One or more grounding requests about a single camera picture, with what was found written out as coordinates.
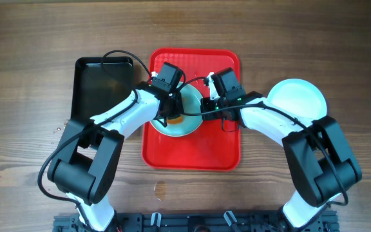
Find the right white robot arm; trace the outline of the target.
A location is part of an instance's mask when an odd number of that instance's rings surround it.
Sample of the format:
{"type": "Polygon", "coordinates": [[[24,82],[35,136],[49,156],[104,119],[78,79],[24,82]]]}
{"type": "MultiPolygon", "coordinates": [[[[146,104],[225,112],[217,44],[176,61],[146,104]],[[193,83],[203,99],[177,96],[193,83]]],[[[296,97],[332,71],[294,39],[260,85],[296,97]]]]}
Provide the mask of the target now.
{"type": "Polygon", "coordinates": [[[286,79],[268,96],[247,93],[232,68],[210,73],[204,84],[210,95],[203,115],[237,122],[283,147],[295,192],[280,209],[280,231],[301,231],[327,207],[348,204],[347,190],[362,171],[316,86],[286,79]]]}

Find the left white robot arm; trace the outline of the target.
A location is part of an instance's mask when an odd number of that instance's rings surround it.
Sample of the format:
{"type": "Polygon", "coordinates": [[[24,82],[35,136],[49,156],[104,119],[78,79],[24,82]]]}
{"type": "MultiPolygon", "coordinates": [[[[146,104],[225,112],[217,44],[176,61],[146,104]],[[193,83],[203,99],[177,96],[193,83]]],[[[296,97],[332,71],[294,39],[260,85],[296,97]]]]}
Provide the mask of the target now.
{"type": "Polygon", "coordinates": [[[78,214],[55,217],[54,231],[121,231],[108,191],[123,142],[141,125],[177,113],[184,72],[164,63],[150,82],[141,82],[112,109],[88,120],[70,120],[57,149],[40,172],[75,204],[78,214]]]}

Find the light blue plate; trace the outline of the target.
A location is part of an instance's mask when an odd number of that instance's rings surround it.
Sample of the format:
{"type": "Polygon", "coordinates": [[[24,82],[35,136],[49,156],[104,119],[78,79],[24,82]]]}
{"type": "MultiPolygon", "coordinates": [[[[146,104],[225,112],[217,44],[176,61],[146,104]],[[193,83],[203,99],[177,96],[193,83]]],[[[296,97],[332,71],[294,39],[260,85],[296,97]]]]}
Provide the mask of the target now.
{"type": "Polygon", "coordinates": [[[267,99],[273,105],[301,117],[320,119],[327,103],[320,90],[303,79],[286,79],[272,87],[267,99]]]}
{"type": "MultiPolygon", "coordinates": [[[[186,113],[200,113],[200,100],[202,94],[192,85],[186,85],[180,90],[182,103],[186,113]]],[[[163,135],[182,137],[194,132],[203,122],[202,116],[181,115],[182,122],[167,124],[163,127],[157,120],[152,120],[151,125],[163,135]]]]}

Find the orange green sponge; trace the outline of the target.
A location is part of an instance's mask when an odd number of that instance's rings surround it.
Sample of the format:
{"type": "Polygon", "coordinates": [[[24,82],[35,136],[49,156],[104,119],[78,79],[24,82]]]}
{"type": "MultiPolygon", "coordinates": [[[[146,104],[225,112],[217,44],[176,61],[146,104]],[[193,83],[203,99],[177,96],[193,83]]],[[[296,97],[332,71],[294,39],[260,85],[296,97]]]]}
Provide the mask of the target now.
{"type": "Polygon", "coordinates": [[[179,115],[177,117],[167,119],[167,123],[168,124],[180,124],[181,122],[183,122],[183,120],[184,120],[183,116],[179,115]]]}

